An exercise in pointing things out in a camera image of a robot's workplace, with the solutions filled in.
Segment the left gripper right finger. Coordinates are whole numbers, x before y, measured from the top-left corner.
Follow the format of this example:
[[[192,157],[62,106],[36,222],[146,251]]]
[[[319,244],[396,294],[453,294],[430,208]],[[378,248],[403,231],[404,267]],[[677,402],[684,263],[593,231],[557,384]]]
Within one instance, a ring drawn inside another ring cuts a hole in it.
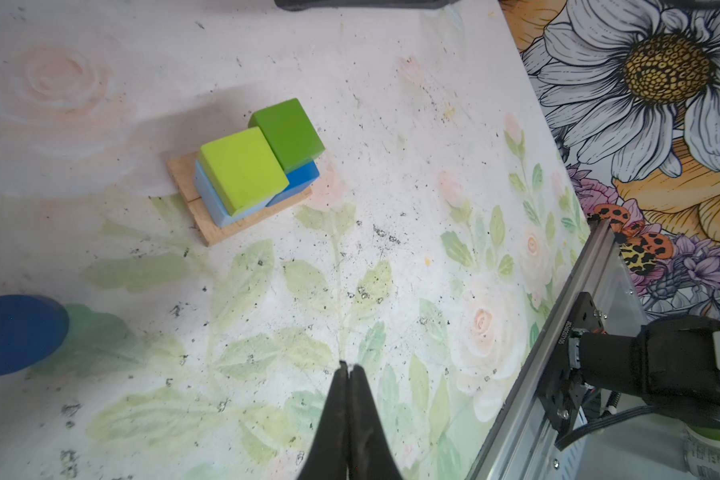
[[[365,370],[354,365],[348,378],[348,476],[358,480],[401,480],[389,448]]]

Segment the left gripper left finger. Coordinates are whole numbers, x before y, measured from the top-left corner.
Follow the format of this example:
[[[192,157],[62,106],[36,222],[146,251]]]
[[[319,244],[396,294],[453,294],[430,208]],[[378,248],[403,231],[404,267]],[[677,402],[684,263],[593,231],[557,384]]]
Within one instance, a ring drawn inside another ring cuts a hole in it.
[[[344,361],[334,372],[310,451],[299,480],[347,478],[349,427],[347,420],[349,371]]]

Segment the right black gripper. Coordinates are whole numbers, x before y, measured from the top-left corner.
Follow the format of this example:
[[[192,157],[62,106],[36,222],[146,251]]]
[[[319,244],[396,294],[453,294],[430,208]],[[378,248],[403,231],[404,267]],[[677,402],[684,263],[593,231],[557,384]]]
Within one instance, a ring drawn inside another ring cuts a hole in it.
[[[275,0],[275,5],[286,11],[304,11],[312,8],[402,8],[439,9],[454,0]]]

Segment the dark green wooden cube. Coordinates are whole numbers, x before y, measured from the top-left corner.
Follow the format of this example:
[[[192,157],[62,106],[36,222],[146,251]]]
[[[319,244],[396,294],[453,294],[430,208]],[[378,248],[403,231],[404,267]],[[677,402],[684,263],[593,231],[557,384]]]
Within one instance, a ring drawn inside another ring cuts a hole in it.
[[[312,162],[325,146],[296,98],[252,114],[249,128],[258,127],[286,174]]]

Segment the lime green wooden cube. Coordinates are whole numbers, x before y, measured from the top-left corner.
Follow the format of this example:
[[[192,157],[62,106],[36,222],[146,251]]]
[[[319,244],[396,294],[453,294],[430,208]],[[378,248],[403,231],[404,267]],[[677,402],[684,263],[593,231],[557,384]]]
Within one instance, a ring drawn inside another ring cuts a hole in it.
[[[199,162],[230,216],[267,204],[289,185],[259,127],[201,146]]]

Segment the dark blue wooden cube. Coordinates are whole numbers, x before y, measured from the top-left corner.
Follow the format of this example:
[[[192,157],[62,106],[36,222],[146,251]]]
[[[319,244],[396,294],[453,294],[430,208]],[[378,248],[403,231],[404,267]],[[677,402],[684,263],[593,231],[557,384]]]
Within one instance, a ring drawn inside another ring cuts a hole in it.
[[[270,200],[267,204],[268,207],[272,207],[288,200],[309,188],[312,183],[319,178],[319,170],[316,163],[314,161],[310,161],[309,163],[306,163],[298,169],[288,173],[286,177],[289,182],[288,186]]]

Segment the light blue wooden cube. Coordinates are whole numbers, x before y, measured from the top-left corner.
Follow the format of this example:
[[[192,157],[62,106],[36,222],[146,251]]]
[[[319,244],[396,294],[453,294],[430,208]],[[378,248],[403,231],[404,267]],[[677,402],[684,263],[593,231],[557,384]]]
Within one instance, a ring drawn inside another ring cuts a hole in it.
[[[216,193],[216,190],[198,160],[196,160],[195,163],[194,182],[195,187],[197,188],[212,220],[219,228],[227,227],[255,213],[258,213],[263,210],[269,202],[269,199],[267,199],[245,211],[230,214],[224,206],[220,196]]]

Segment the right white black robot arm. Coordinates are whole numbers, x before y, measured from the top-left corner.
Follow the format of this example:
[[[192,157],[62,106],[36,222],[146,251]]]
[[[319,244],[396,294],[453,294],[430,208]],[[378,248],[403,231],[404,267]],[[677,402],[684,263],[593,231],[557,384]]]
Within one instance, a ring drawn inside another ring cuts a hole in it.
[[[683,311],[686,291],[720,297],[720,238],[657,224],[650,206],[620,187],[682,176],[693,161],[720,176],[720,10],[665,1],[544,1],[539,25],[518,40],[513,24],[490,19],[491,4],[450,7],[415,26],[402,2],[374,12],[357,1],[328,23],[325,1],[292,2],[306,23],[296,49],[337,70],[346,88],[337,113],[352,133],[332,130],[357,205],[302,207],[298,223],[326,237],[335,256],[327,280],[313,265],[284,266],[289,288],[319,314],[338,319],[339,350],[355,349],[341,371],[320,428],[357,416],[400,429],[413,409],[447,421],[446,394],[431,396],[433,372],[410,367],[412,400],[397,400],[386,373],[371,391],[364,373],[388,354],[380,316],[392,280],[421,282],[416,269],[373,266],[348,289],[345,240],[373,230],[380,240],[415,234],[404,257],[440,240],[461,268],[453,292],[461,314],[446,320],[423,303],[420,329],[447,351],[444,370],[475,418],[493,422],[541,333],[588,238],[587,218],[609,225],[640,293],[674,307],[633,337],[566,324],[539,391],[549,413],[579,404],[585,384],[642,398],[648,413],[720,424],[720,319]]]

